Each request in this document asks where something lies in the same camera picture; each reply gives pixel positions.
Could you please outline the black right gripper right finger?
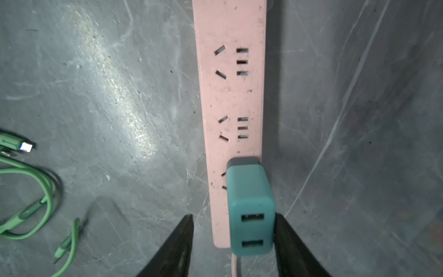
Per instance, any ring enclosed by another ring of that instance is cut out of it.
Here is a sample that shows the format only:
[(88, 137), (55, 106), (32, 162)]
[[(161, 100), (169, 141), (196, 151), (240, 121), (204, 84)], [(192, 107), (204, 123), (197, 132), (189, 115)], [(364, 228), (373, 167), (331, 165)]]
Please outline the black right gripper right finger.
[(274, 233), (280, 277), (331, 277), (282, 214), (276, 214)]

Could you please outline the teal USB charger plug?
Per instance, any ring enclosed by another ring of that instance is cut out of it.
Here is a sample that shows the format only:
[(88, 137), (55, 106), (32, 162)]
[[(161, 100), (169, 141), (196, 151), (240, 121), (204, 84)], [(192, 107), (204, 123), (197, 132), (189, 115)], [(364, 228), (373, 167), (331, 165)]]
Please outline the teal USB charger plug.
[(227, 163), (230, 246), (239, 257), (265, 255), (272, 250), (276, 204), (265, 170), (256, 157)]

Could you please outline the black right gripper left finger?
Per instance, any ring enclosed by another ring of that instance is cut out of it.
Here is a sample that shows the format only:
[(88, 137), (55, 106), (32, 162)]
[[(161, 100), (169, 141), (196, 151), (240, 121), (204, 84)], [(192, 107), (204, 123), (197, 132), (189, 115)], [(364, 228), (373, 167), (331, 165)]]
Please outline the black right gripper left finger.
[(193, 216), (187, 214), (137, 277), (187, 277), (193, 234)]

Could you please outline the pink power strip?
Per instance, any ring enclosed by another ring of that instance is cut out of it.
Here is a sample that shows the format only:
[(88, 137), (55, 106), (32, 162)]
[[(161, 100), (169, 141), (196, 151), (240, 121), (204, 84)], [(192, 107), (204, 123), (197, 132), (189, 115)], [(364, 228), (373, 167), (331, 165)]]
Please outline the pink power strip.
[(262, 156), (266, 1), (193, 1), (213, 243), (230, 247), (227, 163)]

